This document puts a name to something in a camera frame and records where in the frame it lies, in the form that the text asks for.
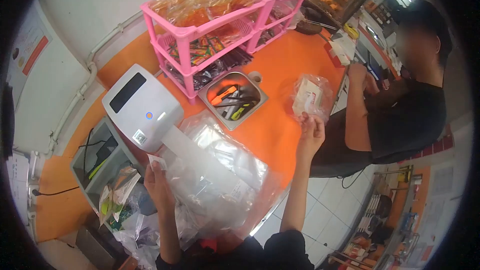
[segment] stack of plastic bags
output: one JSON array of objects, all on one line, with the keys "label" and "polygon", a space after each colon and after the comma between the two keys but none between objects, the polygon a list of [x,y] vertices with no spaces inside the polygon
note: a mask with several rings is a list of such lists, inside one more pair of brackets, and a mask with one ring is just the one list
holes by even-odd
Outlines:
[{"label": "stack of plastic bags", "polygon": [[[167,147],[161,147],[156,156],[149,155],[150,163],[161,157],[166,164],[165,177],[176,199],[180,247],[185,250],[198,238],[215,238],[225,232],[247,237],[284,191],[282,177],[268,171],[267,164],[224,134],[207,110],[185,119],[179,129],[225,166],[224,171],[234,174],[225,177],[237,181],[233,191],[225,193],[222,186],[212,183],[212,172],[190,169]],[[125,203],[132,214],[113,235],[140,267],[153,270],[159,255],[159,226],[146,195],[145,187],[137,183]]]}]

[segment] black cap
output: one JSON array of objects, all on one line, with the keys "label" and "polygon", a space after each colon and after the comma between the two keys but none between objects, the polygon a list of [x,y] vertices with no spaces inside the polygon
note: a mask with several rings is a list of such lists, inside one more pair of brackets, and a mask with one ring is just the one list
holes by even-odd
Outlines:
[{"label": "black cap", "polygon": [[452,39],[450,39],[445,18],[435,6],[425,0],[415,0],[403,9],[399,16],[398,24],[421,27],[438,36],[438,39],[440,39],[439,63],[445,67],[448,55],[452,51]]}]

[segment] hand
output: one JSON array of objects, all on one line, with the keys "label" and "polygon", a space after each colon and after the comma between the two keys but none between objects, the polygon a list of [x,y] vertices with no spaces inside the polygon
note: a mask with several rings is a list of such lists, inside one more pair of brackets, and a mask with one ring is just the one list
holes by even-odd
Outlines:
[{"label": "hand", "polygon": [[297,145],[297,162],[310,164],[315,153],[325,141],[325,123],[317,115],[303,112],[301,120],[301,136]]},{"label": "hand", "polygon": [[175,197],[165,178],[165,171],[162,170],[157,161],[153,161],[152,165],[153,167],[147,166],[143,185],[152,198],[159,217],[175,215]]},{"label": "hand", "polygon": [[348,67],[348,79],[351,85],[363,86],[367,77],[367,68],[360,63],[353,63]]},{"label": "hand", "polygon": [[365,90],[370,95],[375,95],[380,92],[375,77],[371,73],[367,73],[367,76],[365,77]]}]

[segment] printer label sticker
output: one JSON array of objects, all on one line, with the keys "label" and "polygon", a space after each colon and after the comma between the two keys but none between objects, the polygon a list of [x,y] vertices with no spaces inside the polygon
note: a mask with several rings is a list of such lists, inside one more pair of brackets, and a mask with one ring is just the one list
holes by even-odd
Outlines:
[{"label": "printer label sticker", "polygon": [[135,140],[135,142],[142,146],[145,141],[147,141],[147,137],[140,129],[138,129],[137,132],[133,135],[133,140]]},{"label": "printer label sticker", "polygon": [[231,196],[238,201],[243,199],[243,196],[248,191],[250,187],[242,179],[240,179],[237,184],[233,187]]}]

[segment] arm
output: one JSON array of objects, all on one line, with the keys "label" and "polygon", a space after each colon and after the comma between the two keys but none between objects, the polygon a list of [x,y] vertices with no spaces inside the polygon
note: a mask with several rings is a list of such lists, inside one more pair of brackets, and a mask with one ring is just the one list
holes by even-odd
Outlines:
[{"label": "arm", "polygon": [[175,198],[158,162],[154,161],[153,167],[147,166],[144,185],[158,211],[160,257],[167,264],[176,264],[180,262],[182,251],[175,223]]},{"label": "arm", "polygon": [[310,164],[325,140],[325,125],[320,117],[305,114],[301,128],[302,134],[297,145],[297,164],[283,211],[280,232],[301,231],[303,228]]},{"label": "arm", "polygon": [[350,65],[348,78],[350,86],[346,99],[345,145],[351,150],[370,152],[370,137],[368,134],[368,111],[363,101],[364,82],[367,68],[359,63]]}]

